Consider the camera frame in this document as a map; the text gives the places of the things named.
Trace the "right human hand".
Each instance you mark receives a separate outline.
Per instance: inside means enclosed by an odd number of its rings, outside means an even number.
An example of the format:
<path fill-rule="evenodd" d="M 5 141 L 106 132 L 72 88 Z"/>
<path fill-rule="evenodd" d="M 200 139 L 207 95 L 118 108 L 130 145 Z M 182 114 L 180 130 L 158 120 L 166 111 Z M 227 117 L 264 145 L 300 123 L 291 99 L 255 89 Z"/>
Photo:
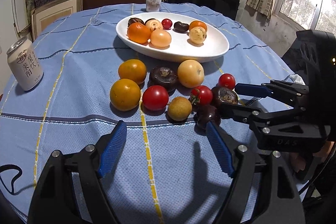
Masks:
<path fill-rule="evenodd" d="M 333 145 L 333 141 L 327 141 L 319 152 L 314 153 L 311 156 L 304 156 L 299 153 L 290 153 L 289 161 L 291 163 L 291 166 L 293 167 L 295 172 L 298 172 L 306 168 L 308 160 L 317 158 L 319 159 L 319 161 L 324 162 L 331 153 Z"/>

